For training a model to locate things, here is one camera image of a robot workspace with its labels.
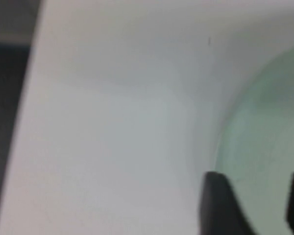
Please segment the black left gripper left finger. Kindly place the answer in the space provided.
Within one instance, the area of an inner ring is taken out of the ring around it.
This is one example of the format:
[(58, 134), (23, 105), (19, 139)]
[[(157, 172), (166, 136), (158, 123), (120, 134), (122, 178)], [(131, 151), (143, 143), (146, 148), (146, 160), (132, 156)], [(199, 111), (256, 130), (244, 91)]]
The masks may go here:
[(198, 207), (201, 235), (254, 235), (224, 174), (208, 171), (204, 175)]

